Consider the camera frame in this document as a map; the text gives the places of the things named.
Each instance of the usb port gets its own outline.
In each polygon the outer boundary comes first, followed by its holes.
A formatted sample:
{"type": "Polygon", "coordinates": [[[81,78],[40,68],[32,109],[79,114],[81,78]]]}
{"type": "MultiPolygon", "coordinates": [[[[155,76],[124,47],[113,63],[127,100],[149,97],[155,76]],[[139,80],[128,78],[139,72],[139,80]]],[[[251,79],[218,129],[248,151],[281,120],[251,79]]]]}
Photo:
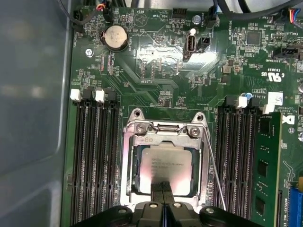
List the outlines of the usb port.
{"type": "Polygon", "coordinates": [[[196,51],[196,37],[194,35],[188,35],[186,41],[186,50],[188,52],[195,52],[196,51]]]}

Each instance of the blue connector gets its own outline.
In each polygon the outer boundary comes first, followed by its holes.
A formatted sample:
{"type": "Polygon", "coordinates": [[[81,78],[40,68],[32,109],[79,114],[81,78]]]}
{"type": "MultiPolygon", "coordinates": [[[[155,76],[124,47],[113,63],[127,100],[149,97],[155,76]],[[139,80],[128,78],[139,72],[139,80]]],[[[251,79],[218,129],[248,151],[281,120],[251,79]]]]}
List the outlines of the blue connector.
{"type": "Polygon", "coordinates": [[[288,226],[302,227],[302,196],[296,188],[289,191],[288,226]]]}

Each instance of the cable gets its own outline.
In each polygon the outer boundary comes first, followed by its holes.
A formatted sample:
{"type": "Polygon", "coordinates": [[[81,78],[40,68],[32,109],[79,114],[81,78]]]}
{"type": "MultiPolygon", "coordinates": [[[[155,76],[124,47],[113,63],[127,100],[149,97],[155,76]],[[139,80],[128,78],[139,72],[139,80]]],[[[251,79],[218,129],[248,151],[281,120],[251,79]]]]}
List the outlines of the cable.
{"type": "Polygon", "coordinates": [[[297,11],[294,13],[294,21],[297,20],[297,15],[301,11],[301,9],[297,9],[297,11]]]}
{"type": "Polygon", "coordinates": [[[254,13],[234,13],[231,12],[225,2],[225,0],[218,0],[218,4],[220,9],[222,10],[223,14],[230,20],[252,20],[263,16],[268,16],[274,13],[277,13],[278,11],[284,9],[293,7],[295,5],[298,5],[299,3],[303,2],[303,0],[290,0],[288,2],[285,2],[281,5],[278,5],[276,7],[262,10],[259,12],[254,13]]]}
{"type": "Polygon", "coordinates": [[[120,5],[121,5],[122,7],[127,7],[127,6],[126,6],[125,0],[120,0],[120,5]]]}
{"type": "Polygon", "coordinates": [[[120,1],[119,0],[112,0],[113,2],[113,6],[116,6],[116,7],[121,7],[122,5],[120,4],[120,1]]]}
{"type": "Polygon", "coordinates": [[[243,13],[251,13],[251,10],[248,8],[246,0],[238,0],[238,3],[243,13]]]}
{"type": "Polygon", "coordinates": [[[214,7],[215,7],[215,12],[218,12],[218,0],[213,0],[214,2],[214,7]]]}
{"type": "Polygon", "coordinates": [[[293,16],[294,10],[289,9],[288,11],[289,11],[289,21],[290,21],[290,23],[293,23],[293,21],[294,21],[294,16],[293,16]]]}
{"type": "Polygon", "coordinates": [[[85,25],[86,23],[88,23],[89,21],[91,21],[99,12],[97,9],[95,9],[94,11],[92,11],[86,18],[84,18],[83,20],[77,20],[75,19],[72,15],[70,15],[70,13],[67,11],[67,9],[65,8],[65,6],[62,3],[62,0],[55,0],[59,6],[60,9],[63,11],[63,13],[65,14],[65,16],[73,23],[77,24],[77,25],[85,25]]]}
{"type": "Polygon", "coordinates": [[[139,6],[139,0],[132,0],[131,8],[138,8],[138,6],[139,6]]]}

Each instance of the mounting hole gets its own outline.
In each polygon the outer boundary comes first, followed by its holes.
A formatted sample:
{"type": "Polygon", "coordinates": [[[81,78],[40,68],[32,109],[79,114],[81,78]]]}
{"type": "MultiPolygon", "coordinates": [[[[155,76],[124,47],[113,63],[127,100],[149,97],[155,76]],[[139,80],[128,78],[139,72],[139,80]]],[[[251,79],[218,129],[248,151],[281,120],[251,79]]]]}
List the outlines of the mounting hole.
{"type": "Polygon", "coordinates": [[[140,116],[140,112],[136,110],[136,111],[134,112],[134,116],[135,116],[135,117],[139,117],[139,116],[140,116]]]}
{"type": "Polygon", "coordinates": [[[203,115],[198,115],[197,120],[202,121],[203,120],[203,115]]]}

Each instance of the white sticker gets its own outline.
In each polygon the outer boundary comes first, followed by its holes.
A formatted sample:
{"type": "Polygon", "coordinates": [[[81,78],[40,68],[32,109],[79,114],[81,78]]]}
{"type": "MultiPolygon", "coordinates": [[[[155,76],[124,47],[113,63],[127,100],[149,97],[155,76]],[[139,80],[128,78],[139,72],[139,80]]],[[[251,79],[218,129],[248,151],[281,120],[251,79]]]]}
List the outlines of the white sticker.
{"type": "Polygon", "coordinates": [[[283,92],[269,92],[268,104],[283,105],[283,92]]]}

